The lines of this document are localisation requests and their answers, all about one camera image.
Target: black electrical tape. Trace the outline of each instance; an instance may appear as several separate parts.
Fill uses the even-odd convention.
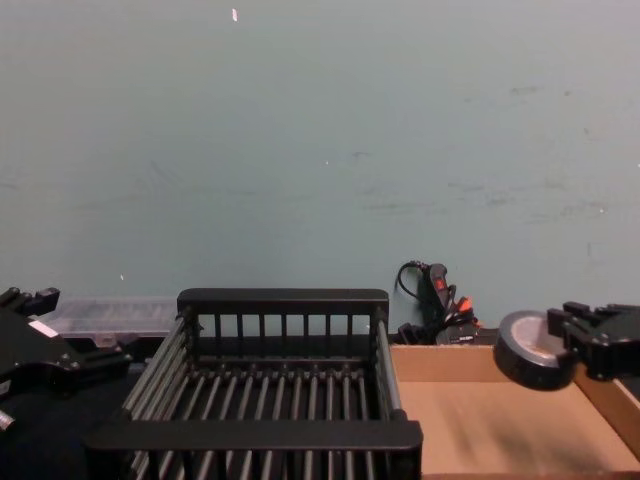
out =
[[[576,358],[562,339],[549,335],[547,314],[521,311],[507,315],[494,347],[498,368],[511,380],[536,390],[558,390],[571,383]]]

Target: black cable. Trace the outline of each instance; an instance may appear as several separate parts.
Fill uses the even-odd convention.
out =
[[[428,265],[426,263],[422,263],[419,262],[417,260],[411,260],[407,263],[405,263],[404,265],[402,265],[400,267],[400,270],[398,270],[398,275],[396,276],[396,286],[400,286],[400,288],[407,294],[412,296],[413,298],[415,298],[416,300],[418,300],[419,302],[422,301],[421,298],[416,294],[413,293],[411,290],[409,290],[406,285],[404,284],[404,282],[402,281],[402,274],[404,273],[405,270],[407,270],[408,268],[417,268],[418,270],[424,270],[428,267]]]

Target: black wire rack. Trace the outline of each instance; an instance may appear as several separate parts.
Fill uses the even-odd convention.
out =
[[[122,411],[85,439],[91,478],[420,478],[385,292],[191,289],[178,312]]]

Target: teal wall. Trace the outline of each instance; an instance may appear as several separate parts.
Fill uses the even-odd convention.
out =
[[[489,325],[638,303],[638,18],[635,0],[0,0],[0,287],[392,290],[420,258]]]

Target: cardboard tray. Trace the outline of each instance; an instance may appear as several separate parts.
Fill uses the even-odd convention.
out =
[[[640,403],[579,371],[556,392],[507,379],[491,347],[394,346],[422,478],[640,478]]]

